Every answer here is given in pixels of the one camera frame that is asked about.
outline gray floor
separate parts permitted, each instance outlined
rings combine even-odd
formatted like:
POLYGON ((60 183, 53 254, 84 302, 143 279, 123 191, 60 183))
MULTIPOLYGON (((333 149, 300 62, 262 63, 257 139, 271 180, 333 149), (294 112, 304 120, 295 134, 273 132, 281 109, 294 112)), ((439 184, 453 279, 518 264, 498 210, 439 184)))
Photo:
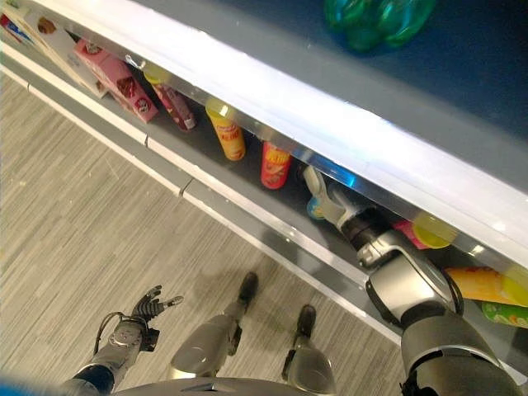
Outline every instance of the gray floor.
POLYGON ((161 380, 182 340, 254 270, 262 286, 222 376, 280 380, 297 313, 311 303, 339 394, 399 394, 392 342, 3 76, 0 109, 4 374, 66 380, 90 357, 102 316, 161 283, 186 299, 155 319, 158 349, 120 388, 161 380))

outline white shelf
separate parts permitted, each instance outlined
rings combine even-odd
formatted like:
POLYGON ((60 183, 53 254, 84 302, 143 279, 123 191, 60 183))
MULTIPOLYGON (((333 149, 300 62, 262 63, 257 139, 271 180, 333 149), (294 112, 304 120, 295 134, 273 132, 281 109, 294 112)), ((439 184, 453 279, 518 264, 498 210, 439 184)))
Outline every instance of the white shelf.
POLYGON ((163 66, 528 268, 519 2, 497 9, 442 2, 410 45, 359 58, 333 39, 320 4, 310 0, 31 3, 163 66))
MULTIPOLYGON (((354 252, 334 229, 325 228, 324 224, 315 224, 308 219, 304 213, 304 203, 299 199, 299 194, 302 195, 303 192, 295 184, 295 180, 290 178, 289 184, 280 191, 268 191, 260 187, 259 161, 255 161, 255 158, 259 158, 256 153, 259 149, 258 142, 252 142, 248 147, 247 159, 252 161, 242 162, 238 166, 223 159, 216 137, 203 118, 203 113, 202 122, 197 129, 190 134, 183 134, 177 131, 165 113, 158 116, 152 124, 144 125, 112 100, 103 99, 98 104, 112 113, 107 120, 107 112, 96 113, 86 107, 85 97, 90 94, 72 85, 46 59, 38 54, 30 57, 15 48, 10 51, 13 51, 12 54, 16 52, 15 58, 18 61, 10 56, 2 56, 2 70, 16 76, 22 85, 29 86, 30 92, 175 194, 182 195, 205 210, 359 319, 394 342, 399 342, 398 329, 382 320, 363 290, 366 274, 353 266, 354 252), (54 75, 51 80, 53 83, 44 80, 50 77, 47 73, 54 75), (115 117, 120 118, 120 122, 114 124, 115 117), (147 145, 150 149, 128 135, 128 124, 139 128, 148 136, 147 145), (180 163, 183 170, 157 155, 152 150, 153 141, 158 142, 158 151, 161 152, 164 148, 165 156, 174 163, 180 163), (248 201, 253 206, 247 207, 248 201), (296 236, 289 234, 292 229, 296 230, 296 236), (348 268, 343 270, 336 265, 339 262, 346 262, 348 268), (343 272, 347 271, 351 275, 344 276, 343 272)), ((520 371, 510 369, 517 382, 526 381, 528 355, 521 339, 522 330, 489 323, 475 307, 468 310, 468 320, 485 336, 499 358, 520 371)))

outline gray shelf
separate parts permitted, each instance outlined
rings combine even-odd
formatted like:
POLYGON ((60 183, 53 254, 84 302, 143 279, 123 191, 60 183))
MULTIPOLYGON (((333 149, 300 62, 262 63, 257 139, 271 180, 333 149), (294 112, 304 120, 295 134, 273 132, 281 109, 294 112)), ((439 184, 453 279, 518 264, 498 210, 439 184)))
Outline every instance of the gray shelf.
MULTIPOLYGON (((34 54, 33 60, 60 75, 46 59, 34 54)), ((288 241, 287 235, 277 233, 269 224, 242 210, 233 202, 212 191, 203 183, 192 179, 170 162, 158 156, 144 145, 130 138, 118 130, 114 125, 103 120, 85 106, 72 100, 40 76, 22 67, 7 56, 2 56, 0 62, 14 71, 32 87, 45 93, 53 101, 59 103, 76 117, 89 124, 100 134, 117 144, 127 153, 134 155, 150 169, 159 173, 175 186, 182 189, 182 194, 188 200, 198 200, 205 207, 211 208, 218 216, 234 224, 242 233, 261 244, 261 248, 271 254, 273 258, 287 265, 292 271, 301 275, 307 281, 314 281, 323 293, 334 298, 346 309, 363 316, 362 320, 370 323, 378 331, 394 339, 399 330, 385 323, 373 304, 369 301, 361 285, 347 279, 340 272, 327 263, 318 260, 310 252, 288 241)), ((290 178, 286 186, 278 191, 269 191, 260 185, 260 142, 248 137, 247 156, 238 163, 232 163, 224 158, 210 123, 203 111, 196 106, 199 115, 199 125, 189 134, 183 134, 165 112, 157 116, 153 123, 145 125, 132 115, 121 109, 110 98, 101 100, 101 104, 115 112, 120 118, 129 121, 144 131, 149 139, 156 139, 167 148, 178 152, 187 161, 205 170, 212 177, 221 180, 225 185, 233 188, 253 200, 263 209, 279 216, 288 224, 294 225, 299 231, 329 249, 330 252, 356 263, 355 253, 337 231, 325 223, 315 223, 305 214, 304 205, 309 193, 294 177, 290 178)), ((497 356, 528 375, 528 348, 526 348, 526 330, 490 323, 479 312, 474 303, 469 303, 466 318, 483 334, 497 356)))
POLYGON ((526 2, 438 2, 404 47, 354 54, 321 2, 135 1, 528 191, 526 2))

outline robot leg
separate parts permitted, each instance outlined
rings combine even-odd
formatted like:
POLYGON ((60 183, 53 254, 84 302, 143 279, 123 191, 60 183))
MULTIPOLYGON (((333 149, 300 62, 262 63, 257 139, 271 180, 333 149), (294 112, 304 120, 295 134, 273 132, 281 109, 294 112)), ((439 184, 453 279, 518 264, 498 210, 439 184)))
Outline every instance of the robot leg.
POLYGON ((330 361, 310 340, 315 317, 313 306, 305 305, 301 309, 294 349, 286 357, 282 378, 288 384, 314 394, 336 394, 330 361))
POLYGON ((170 380, 214 377, 227 355, 236 353, 242 329, 240 320, 257 293, 258 277, 249 272, 244 278, 238 298, 225 311, 201 324, 174 354, 169 367, 170 380))

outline white box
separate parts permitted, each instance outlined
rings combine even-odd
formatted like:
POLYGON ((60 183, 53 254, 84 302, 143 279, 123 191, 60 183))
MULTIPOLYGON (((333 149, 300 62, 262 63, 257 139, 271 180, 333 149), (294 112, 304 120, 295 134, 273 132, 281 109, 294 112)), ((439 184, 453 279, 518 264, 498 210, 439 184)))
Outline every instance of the white box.
POLYGON ((106 88, 77 57, 73 51, 75 40, 63 27, 28 7, 19 6, 14 0, 2 0, 2 11, 72 80, 97 97, 105 95, 106 88))

